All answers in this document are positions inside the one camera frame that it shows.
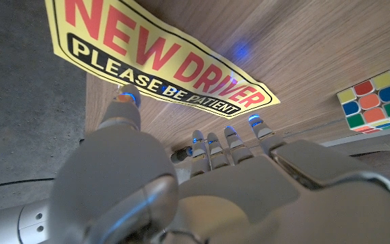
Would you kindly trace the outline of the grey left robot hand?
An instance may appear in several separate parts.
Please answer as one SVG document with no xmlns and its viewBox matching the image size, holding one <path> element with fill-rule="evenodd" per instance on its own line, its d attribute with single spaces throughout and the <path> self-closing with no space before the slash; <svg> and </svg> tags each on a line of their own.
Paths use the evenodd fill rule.
<svg viewBox="0 0 390 244">
<path fill-rule="evenodd" d="M 193 133 L 179 182 L 161 143 L 140 129 L 140 94 L 124 85 L 98 129 L 59 170 L 50 243 L 390 243 L 390 180 L 305 140 L 287 143 L 249 119 L 263 154 L 232 127 L 230 153 Z"/>
</svg>

